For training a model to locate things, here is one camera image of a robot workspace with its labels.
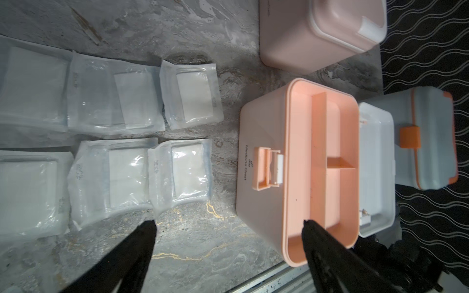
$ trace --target gray marble surface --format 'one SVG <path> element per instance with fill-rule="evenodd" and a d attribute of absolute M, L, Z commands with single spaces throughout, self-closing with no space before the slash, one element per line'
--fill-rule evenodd
<path fill-rule="evenodd" d="M 74 15 L 75 10 L 81 17 Z M 149 134 L 160 141 L 211 138 L 214 194 L 156 219 L 158 235 L 143 292 L 224 292 L 281 261 L 236 215 L 239 111 L 296 77 L 259 59 L 258 3 L 253 0 L 2 0 L 0 34 L 106 58 L 158 66 L 215 62 L 225 120 Z M 382 93 L 376 47 L 305 78 L 358 100 Z M 0 291 L 56 292 L 123 240 L 150 210 L 64 236 L 0 245 Z"/>

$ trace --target sterile gauze package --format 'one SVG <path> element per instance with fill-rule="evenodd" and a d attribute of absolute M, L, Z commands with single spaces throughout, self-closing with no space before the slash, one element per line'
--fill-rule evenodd
<path fill-rule="evenodd" d="M 155 217 L 212 196 L 211 139 L 167 141 L 148 149 L 150 199 Z"/>
<path fill-rule="evenodd" d="M 34 240 L 68 228 L 70 152 L 0 150 L 0 241 Z"/>
<path fill-rule="evenodd" d="M 3 149 L 63 147 L 74 145 L 77 140 L 69 132 L 6 124 L 0 124 L 0 137 Z"/>
<path fill-rule="evenodd" d="M 67 131 L 70 51 L 0 36 L 0 124 Z"/>
<path fill-rule="evenodd" d="M 95 135 L 165 130 L 159 67 L 74 53 L 70 71 L 70 130 Z"/>
<path fill-rule="evenodd" d="M 157 138 L 82 141 L 68 174 L 77 228 L 134 210 L 152 208 L 147 150 Z"/>
<path fill-rule="evenodd" d="M 159 78 L 171 129 L 223 121 L 216 64 L 175 65 L 163 60 Z"/>

